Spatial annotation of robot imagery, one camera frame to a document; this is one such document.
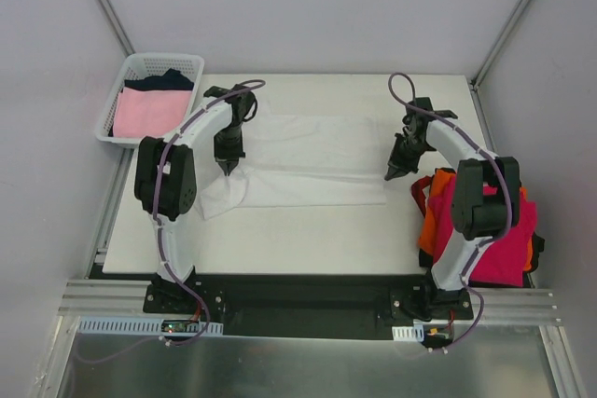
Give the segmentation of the red t shirt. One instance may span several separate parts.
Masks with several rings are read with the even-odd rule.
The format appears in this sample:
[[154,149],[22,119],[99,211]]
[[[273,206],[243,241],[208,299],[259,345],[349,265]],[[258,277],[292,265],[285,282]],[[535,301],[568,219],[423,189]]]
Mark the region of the red t shirt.
[[427,197],[424,190],[432,184],[433,178],[425,176],[415,181],[410,187],[410,193],[422,216],[426,216]]

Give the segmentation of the white t shirt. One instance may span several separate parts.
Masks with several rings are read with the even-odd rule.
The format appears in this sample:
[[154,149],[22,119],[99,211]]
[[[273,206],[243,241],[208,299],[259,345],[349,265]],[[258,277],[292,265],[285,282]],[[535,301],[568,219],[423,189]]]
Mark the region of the white t shirt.
[[196,154],[196,210],[205,220],[235,208],[379,205],[382,146],[369,117],[267,114],[243,126],[245,158],[225,175]]

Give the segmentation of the magenta t shirt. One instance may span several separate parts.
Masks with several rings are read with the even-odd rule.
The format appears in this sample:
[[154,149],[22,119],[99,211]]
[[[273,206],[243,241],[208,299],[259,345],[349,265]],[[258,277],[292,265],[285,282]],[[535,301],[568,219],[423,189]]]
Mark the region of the magenta t shirt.
[[[455,180],[450,179],[436,187],[426,203],[426,216],[419,237],[420,248],[432,256],[436,263],[443,255],[453,233],[451,202]],[[527,190],[520,188],[519,222],[503,239],[487,248],[472,274],[472,283],[503,286],[523,286],[523,274],[531,267],[533,255],[532,236],[537,224],[534,202],[527,199]]]

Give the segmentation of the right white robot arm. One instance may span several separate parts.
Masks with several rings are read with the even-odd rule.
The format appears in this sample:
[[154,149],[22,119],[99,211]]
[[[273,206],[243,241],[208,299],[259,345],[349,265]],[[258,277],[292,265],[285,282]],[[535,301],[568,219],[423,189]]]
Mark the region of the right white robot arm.
[[447,318],[468,299],[468,280],[487,248],[502,239],[520,216],[520,167],[476,144],[450,110],[435,111],[427,97],[405,104],[403,131],[396,135],[386,181],[418,171],[422,155],[439,152],[455,170],[450,213],[453,232],[438,261],[400,300],[410,317]]

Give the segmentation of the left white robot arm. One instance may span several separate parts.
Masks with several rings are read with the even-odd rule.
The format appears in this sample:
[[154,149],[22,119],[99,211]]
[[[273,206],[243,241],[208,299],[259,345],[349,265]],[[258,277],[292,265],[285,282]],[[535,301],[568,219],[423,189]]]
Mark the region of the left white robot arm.
[[198,292],[185,281],[194,274],[187,214],[198,194],[195,152],[213,151],[215,164],[229,176],[246,157],[243,125],[257,115],[254,93],[265,86],[251,79],[231,88],[212,86],[205,102],[168,137],[142,139],[138,146],[133,194],[151,220],[158,249],[157,275],[171,283],[165,302],[179,313],[192,310]]

